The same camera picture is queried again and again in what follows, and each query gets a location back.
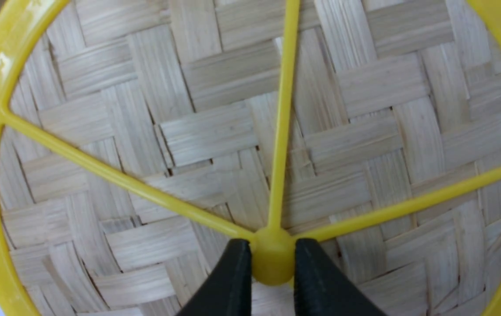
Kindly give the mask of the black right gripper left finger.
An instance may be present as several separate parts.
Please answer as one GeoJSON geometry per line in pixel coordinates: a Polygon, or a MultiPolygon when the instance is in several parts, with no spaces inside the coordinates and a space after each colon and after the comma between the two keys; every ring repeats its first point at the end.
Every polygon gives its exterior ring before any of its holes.
{"type": "Polygon", "coordinates": [[[244,239],[229,240],[214,270],[179,316],[250,316],[252,252],[244,239]]]}

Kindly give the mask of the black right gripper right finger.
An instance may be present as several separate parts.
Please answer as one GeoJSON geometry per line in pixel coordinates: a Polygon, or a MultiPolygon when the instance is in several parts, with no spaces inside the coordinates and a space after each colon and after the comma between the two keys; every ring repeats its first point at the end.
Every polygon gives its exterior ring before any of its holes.
{"type": "Polygon", "coordinates": [[[297,316],[384,316],[311,238],[295,246],[294,309],[297,316]]]}

